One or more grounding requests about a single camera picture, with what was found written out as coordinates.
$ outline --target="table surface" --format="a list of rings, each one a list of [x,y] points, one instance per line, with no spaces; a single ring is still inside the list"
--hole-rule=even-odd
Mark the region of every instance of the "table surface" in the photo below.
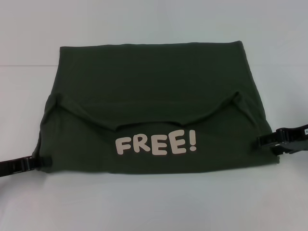
[[[61,46],[244,44],[273,130],[308,124],[306,0],[2,0],[0,161],[31,155]],[[308,153],[203,174],[0,178],[0,231],[307,231]]]

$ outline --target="green fabric bag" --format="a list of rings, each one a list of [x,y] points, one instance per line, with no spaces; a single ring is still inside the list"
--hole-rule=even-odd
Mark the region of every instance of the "green fabric bag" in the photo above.
[[[41,170],[186,173],[278,163],[243,45],[61,47]]]

